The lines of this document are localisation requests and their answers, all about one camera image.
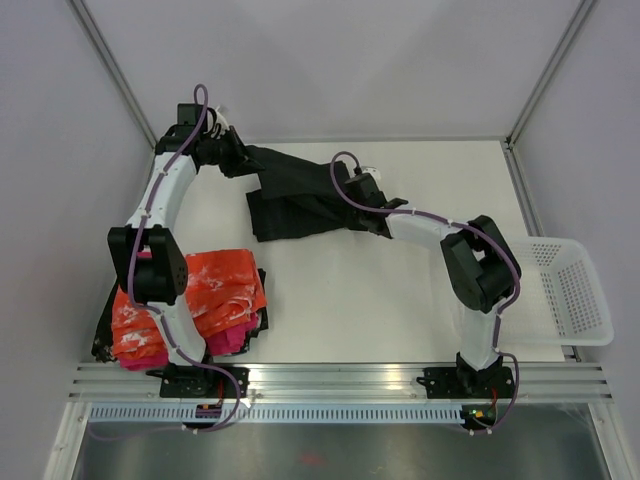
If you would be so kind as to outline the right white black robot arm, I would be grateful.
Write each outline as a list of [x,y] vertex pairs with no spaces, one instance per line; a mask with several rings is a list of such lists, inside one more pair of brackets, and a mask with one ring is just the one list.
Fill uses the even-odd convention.
[[521,268],[496,223],[484,215],[461,223],[411,208],[403,199],[388,201],[372,175],[360,169],[336,190],[367,231],[442,254],[463,307],[456,384],[466,395],[480,395],[502,368],[501,314],[520,293]]

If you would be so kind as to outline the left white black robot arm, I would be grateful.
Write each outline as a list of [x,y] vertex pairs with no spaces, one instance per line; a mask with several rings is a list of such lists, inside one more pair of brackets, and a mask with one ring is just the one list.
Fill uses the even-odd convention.
[[182,383],[197,397],[216,389],[218,374],[204,364],[212,334],[198,328],[195,302],[187,295],[189,259],[172,228],[198,173],[197,147],[223,136],[237,137],[217,110],[179,105],[177,124],[156,147],[142,200],[128,223],[107,235],[119,288],[112,317],[114,355],[126,368],[156,359],[189,366]]

